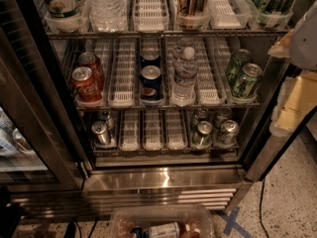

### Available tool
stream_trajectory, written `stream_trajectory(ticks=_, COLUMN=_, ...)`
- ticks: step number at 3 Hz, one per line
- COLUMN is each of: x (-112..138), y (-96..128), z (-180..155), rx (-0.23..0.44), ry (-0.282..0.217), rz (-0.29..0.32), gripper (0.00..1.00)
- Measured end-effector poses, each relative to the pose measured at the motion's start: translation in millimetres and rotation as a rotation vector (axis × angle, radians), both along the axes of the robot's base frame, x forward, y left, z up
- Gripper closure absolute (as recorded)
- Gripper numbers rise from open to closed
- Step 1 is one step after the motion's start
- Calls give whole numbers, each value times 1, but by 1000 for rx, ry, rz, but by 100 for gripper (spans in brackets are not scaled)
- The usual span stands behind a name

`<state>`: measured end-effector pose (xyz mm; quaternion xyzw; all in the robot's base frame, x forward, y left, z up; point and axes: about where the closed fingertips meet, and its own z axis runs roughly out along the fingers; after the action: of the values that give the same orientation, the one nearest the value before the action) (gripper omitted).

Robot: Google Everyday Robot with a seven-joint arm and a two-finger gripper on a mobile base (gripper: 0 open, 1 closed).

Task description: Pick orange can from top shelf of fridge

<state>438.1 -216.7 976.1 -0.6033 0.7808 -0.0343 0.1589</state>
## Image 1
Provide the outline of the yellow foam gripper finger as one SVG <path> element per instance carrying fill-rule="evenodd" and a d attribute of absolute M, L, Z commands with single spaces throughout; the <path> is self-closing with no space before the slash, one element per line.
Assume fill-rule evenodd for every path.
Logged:
<path fill-rule="evenodd" d="M 277 41 L 269 50 L 268 54 L 278 59 L 288 59 L 290 57 L 289 49 L 294 30 L 290 30 L 279 41 Z"/>
<path fill-rule="evenodd" d="M 287 77 L 273 108 L 269 131 L 275 137 L 290 135 L 316 105 L 316 71 L 304 70 L 295 78 Z"/>

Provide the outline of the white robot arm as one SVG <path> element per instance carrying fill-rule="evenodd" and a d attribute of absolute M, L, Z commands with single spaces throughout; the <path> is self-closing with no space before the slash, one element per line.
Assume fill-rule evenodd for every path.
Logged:
<path fill-rule="evenodd" d="M 317 106 L 317 2 L 268 53 L 302 69 L 295 78 L 285 79 L 271 116 L 272 135 L 286 137 Z"/>

